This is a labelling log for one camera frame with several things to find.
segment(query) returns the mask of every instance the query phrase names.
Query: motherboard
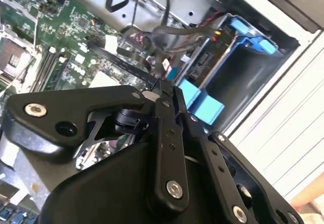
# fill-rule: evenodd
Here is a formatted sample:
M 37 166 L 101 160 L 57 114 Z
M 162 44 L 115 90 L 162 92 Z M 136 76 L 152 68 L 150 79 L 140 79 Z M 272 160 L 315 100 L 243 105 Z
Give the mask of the motherboard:
M 119 47 L 144 59 L 147 54 L 128 43 L 120 42 L 121 33 L 78 2 L 1 0 L 0 16 L 3 30 L 13 32 L 20 40 L 29 44 L 35 53 L 42 56 L 30 91 L 88 88 L 98 72 L 104 73 L 121 85 L 145 89 L 144 82 L 89 51 L 87 41 L 104 41 L 105 36 L 109 35 L 116 37 Z M 123 56 L 120 58 L 145 70 L 145 67 L 135 60 Z

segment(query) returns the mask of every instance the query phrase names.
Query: black mechanical arm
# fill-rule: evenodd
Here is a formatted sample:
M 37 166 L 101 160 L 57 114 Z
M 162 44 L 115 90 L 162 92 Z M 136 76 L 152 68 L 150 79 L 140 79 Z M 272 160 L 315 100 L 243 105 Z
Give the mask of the black mechanical arm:
M 76 171 L 81 148 L 123 134 L 135 143 Z M 143 94 L 118 86 L 12 96 L 0 146 L 1 160 L 11 149 L 5 163 L 41 224 L 303 223 L 225 136 L 205 133 L 167 81 Z

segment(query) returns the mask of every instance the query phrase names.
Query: silver screw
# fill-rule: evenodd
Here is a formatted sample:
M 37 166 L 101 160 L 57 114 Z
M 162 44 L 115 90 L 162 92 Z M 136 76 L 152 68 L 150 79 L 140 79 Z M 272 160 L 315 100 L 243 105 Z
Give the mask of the silver screw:
M 137 92 L 133 92 L 132 95 L 138 99 L 141 98 L 141 96 Z
M 183 191 L 180 184 L 174 180 L 167 182 L 167 191 L 175 199 L 180 199 L 183 196 Z
M 44 107 L 44 106 L 42 106 L 40 104 L 31 103 L 31 104 L 28 104 L 25 107 L 25 112 L 28 115 L 31 115 L 33 117 L 41 118 L 41 117 L 44 117 L 46 115 L 47 110 L 46 110 L 46 107 Z
M 221 135 L 221 134 L 217 135 L 217 138 L 218 138 L 221 142 L 224 142 L 224 141 L 225 141 L 224 136 Z
M 190 118 L 191 118 L 191 120 L 198 122 L 198 119 L 194 115 L 191 115 Z
M 288 215 L 289 215 L 290 219 L 293 220 L 293 222 L 294 222 L 295 224 L 299 224 L 299 221 L 298 221 L 298 219 L 294 216 L 294 214 L 288 212 Z
M 239 208 L 238 206 L 234 206 L 233 213 L 240 222 L 247 223 L 248 221 L 247 215 L 245 215 L 244 211 L 241 208 Z
M 163 105 L 164 105 L 164 106 L 167 106 L 167 107 L 170 107 L 170 104 L 169 104 L 167 101 L 164 101 L 164 102 L 163 102 Z

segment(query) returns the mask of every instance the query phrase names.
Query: green circuit board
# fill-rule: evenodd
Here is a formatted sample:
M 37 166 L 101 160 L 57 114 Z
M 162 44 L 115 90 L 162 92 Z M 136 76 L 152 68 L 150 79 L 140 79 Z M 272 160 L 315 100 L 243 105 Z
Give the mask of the green circuit board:
M 138 89 L 145 87 L 139 79 L 86 49 L 89 37 L 102 39 L 110 34 L 119 38 L 121 34 L 74 0 L 2 0 L 1 18 L 2 23 L 31 43 L 36 30 L 37 45 L 53 47 L 67 58 L 66 63 L 57 62 L 53 66 L 43 90 L 88 87 L 97 71 L 105 72 L 121 84 L 131 84 Z M 93 19 L 98 21 L 97 24 L 92 23 Z M 119 46 L 146 56 L 145 52 L 137 51 L 126 43 Z M 136 61 L 123 59 L 145 70 Z

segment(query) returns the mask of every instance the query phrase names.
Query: black bracket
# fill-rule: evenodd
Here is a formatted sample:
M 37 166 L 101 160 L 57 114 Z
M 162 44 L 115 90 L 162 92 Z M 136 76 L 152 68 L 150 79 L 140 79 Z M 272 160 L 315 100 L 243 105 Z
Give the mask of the black bracket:
M 14 95 L 7 101 L 3 131 L 18 146 L 48 160 L 66 162 L 85 141 L 91 112 L 140 109 L 144 102 L 143 95 L 131 86 Z M 46 114 L 27 114 L 25 107 L 31 103 L 45 107 Z
M 242 184 L 252 197 L 252 209 L 259 223 L 291 223 L 290 214 L 303 223 L 298 213 L 269 182 L 255 169 L 242 153 L 219 132 L 214 132 L 209 139 L 221 149 L 221 154 L 235 168 L 235 184 Z

